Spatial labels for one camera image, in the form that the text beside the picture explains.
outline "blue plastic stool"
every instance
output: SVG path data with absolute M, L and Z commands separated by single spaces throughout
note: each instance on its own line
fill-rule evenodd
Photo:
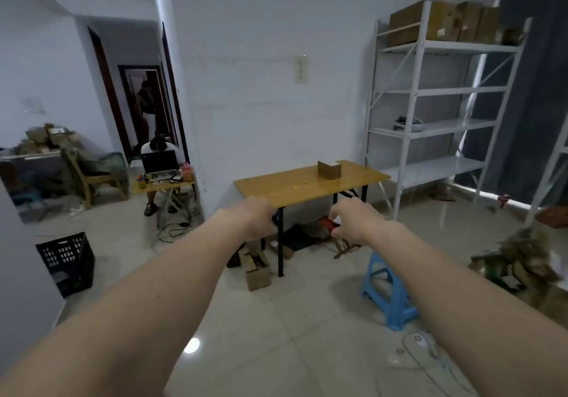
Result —
M 382 268 L 373 271 L 373 265 L 380 264 Z M 387 273 L 387 282 L 393 285 L 390 300 L 385 299 L 371 285 L 371 278 L 377 274 Z M 390 267 L 380 258 L 377 252 L 371 254 L 371 260 L 361 288 L 361 296 L 367 295 L 383 311 L 387 318 L 387 327 L 391 330 L 401 331 L 404 324 L 418 316 L 416 307 L 409 306 L 408 294 L 401 279 L 396 276 Z

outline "shelf board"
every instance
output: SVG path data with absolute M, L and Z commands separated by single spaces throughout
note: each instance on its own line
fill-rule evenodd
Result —
M 450 119 L 450 120 L 441 120 L 439 122 L 431 122 L 431 123 L 424 123 L 421 132 L 412 132 L 410 134 L 410 138 L 426 138 L 428 136 L 437 136 L 437 135 L 445 135 L 445 134 L 453 134 L 454 132 L 462 132 L 466 130 L 472 129 L 481 129 L 481 128 L 491 128 L 497 124 L 495 120 L 484 120 L 484 119 L 476 119 L 471 118 L 468 120 L 464 119 Z M 403 130 L 394 130 L 392 127 L 390 128 L 373 128 L 369 129 L 369 133 L 372 134 L 379 134 L 379 135 L 387 135 L 387 136 L 395 136 L 397 138 L 404 137 Z
M 443 156 L 422 162 L 410 163 L 406 165 L 402 187 L 406 189 L 418 186 L 463 172 L 477 170 L 484 166 L 485 162 L 481 162 L 480 160 L 458 156 Z M 396 183 L 398 182 L 398 168 L 399 167 L 396 166 L 380 171 L 390 175 L 392 181 Z
M 381 49 L 381 53 L 407 53 L 415 42 L 402 44 L 395 47 Z M 424 52 L 436 54 L 484 54 L 484 53 L 517 53 L 520 47 L 478 44 L 475 42 L 453 42 L 453 41 L 425 41 Z
M 443 89 L 418 89 L 416 96 L 443 96 L 449 94 L 470 94 L 470 93 L 493 93 L 504 92 L 506 86 L 486 86 L 486 87 L 448 87 Z M 391 89 L 385 93 L 410 93 L 410 89 Z

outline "black plastic crate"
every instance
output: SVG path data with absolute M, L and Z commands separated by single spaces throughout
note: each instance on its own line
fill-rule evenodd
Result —
M 95 255 L 84 232 L 36 245 L 63 297 L 93 285 Z

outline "laptop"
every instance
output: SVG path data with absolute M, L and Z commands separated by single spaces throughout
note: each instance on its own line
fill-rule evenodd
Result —
M 171 179 L 178 173 L 179 167 L 174 150 L 155 151 L 141 155 L 144 171 L 152 181 Z

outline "person's left hand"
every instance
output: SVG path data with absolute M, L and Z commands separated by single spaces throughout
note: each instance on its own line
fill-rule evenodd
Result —
M 266 198 L 251 196 L 227 211 L 244 224 L 246 241 L 259 240 L 276 233 L 277 229 L 272 223 L 272 207 Z

